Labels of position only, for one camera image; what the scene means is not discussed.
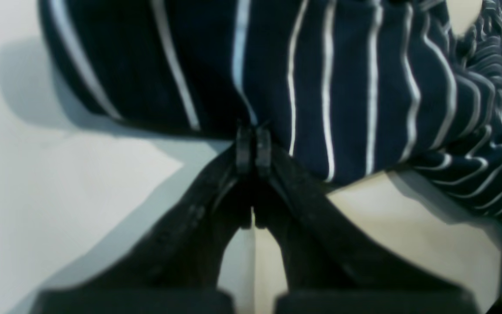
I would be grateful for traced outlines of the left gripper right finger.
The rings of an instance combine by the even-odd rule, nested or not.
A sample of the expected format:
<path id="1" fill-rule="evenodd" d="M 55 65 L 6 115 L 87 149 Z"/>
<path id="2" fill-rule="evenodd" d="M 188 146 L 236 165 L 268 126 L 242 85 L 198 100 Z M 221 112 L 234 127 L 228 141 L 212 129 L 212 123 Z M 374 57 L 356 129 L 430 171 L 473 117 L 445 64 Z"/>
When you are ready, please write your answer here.
<path id="1" fill-rule="evenodd" d="M 280 246 L 288 292 L 277 314 L 476 314 L 472 294 L 383 248 L 315 180 L 255 132 L 256 219 Z"/>

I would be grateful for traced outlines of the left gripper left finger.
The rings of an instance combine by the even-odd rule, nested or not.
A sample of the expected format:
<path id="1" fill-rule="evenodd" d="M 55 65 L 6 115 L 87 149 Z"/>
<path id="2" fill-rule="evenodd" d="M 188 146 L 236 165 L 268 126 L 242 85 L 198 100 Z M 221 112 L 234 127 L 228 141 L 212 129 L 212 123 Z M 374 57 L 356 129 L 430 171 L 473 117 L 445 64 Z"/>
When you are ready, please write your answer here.
<path id="1" fill-rule="evenodd" d="M 251 222 L 245 181 L 254 132 L 240 127 L 181 199 L 107 270 L 75 287 L 40 292 L 35 314 L 233 314 L 217 289 L 225 249 Z"/>

